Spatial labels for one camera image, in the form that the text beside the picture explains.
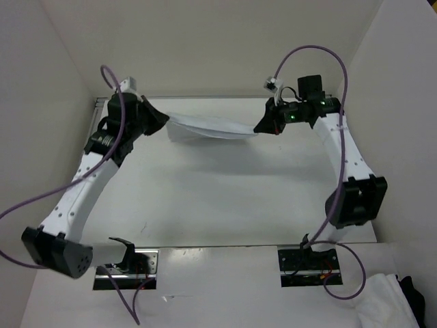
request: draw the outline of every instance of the black clamp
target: black clamp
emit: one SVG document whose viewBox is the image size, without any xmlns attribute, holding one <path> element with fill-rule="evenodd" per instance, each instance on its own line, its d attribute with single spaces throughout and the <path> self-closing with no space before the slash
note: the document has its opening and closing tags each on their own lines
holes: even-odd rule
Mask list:
<svg viewBox="0 0 437 328">
<path fill-rule="evenodd" d="M 132 152 L 135 140 L 141 135 L 153 135 L 169 120 L 169 116 L 159 112 L 145 96 L 142 96 L 142 101 L 139 101 L 136 95 L 124 92 L 123 99 L 126 110 L 123 135 L 111 157 L 118 166 Z M 85 153 L 95 152 L 105 155 L 113 146 L 121 123 L 122 107 L 119 96 L 114 94 L 108 102 L 108 116 L 101 119 L 97 131 L 88 139 Z"/>
</svg>

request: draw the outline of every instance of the white wall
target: white wall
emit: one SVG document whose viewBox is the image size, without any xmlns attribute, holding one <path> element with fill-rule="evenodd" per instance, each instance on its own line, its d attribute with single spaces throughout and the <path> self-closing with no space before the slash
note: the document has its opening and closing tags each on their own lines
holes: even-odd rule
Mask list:
<svg viewBox="0 0 437 328">
<path fill-rule="evenodd" d="M 92 113 L 85 87 L 38 1 L 0 1 L 0 210 L 71 179 Z M 0 222 L 0 249 L 30 262 L 20 236 L 56 197 Z M 36 272 L 0 260 L 0 322 L 19 327 Z"/>
<path fill-rule="evenodd" d="M 350 65 L 346 104 L 360 150 L 389 183 L 377 236 L 393 242 L 399 272 L 425 295 L 430 326 L 437 322 L 436 54 L 431 6 L 385 0 Z"/>
<path fill-rule="evenodd" d="M 42 0 L 95 95 L 107 94 L 101 62 L 131 74 L 149 96 L 259 96 L 284 55 L 321 44 L 347 62 L 381 0 Z M 290 85 L 322 74 L 326 90 L 341 80 L 320 51 L 294 56 Z"/>
</svg>

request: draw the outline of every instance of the white connector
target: white connector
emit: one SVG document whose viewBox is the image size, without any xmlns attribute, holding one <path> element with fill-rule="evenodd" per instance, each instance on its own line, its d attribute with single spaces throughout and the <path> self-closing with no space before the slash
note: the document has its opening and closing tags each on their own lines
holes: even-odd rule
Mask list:
<svg viewBox="0 0 437 328">
<path fill-rule="evenodd" d="M 120 89 L 122 92 L 129 92 L 130 94 L 137 93 L 137 81 L 133 77 L 126 77 L 120 83 Z"/>
<path fill-rule="evenodd" d="M 276 79 L 274 77 L 268 77 L 266 82 L 264 82 L 264 88 L 268 91 L 274 93 L 274 104 L 278 105 L 279 97 L 281 91 L 284 88 L 284 82 L 281 79 Z"/>
</svg>

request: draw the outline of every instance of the white backdrop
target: white backdrop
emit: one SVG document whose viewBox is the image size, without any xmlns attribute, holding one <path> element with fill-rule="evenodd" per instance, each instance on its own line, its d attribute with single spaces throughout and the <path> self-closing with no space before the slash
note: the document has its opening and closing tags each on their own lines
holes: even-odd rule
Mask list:
<svg viewBox="0 0 437 328">
<path fill-rule="evenodd" d="M 98 68 L 132 75 L 148 96 L 253 96 L 297 46 L 330 47 L 349 62 L 381 0 L 41 0 L 94 96 L 109 94 Z M 284 68 L 334 92 L 341 71 L 321 51 Z"/>
</svg>

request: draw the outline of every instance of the red wire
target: red wire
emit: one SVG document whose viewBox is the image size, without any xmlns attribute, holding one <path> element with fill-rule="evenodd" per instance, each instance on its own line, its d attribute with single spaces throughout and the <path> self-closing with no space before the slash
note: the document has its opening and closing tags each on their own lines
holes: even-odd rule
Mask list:
<svg viewBox="0 0 437 328">
<path fill-rule="evenodd" d="M 328 260 L 325 260 L 325 263 L 328 265 L 329 267 L 329 272 L 328 274 L 330 275 L 333 272 L 333 266 L 331 265 L 331 263 Z"/>
</svg>

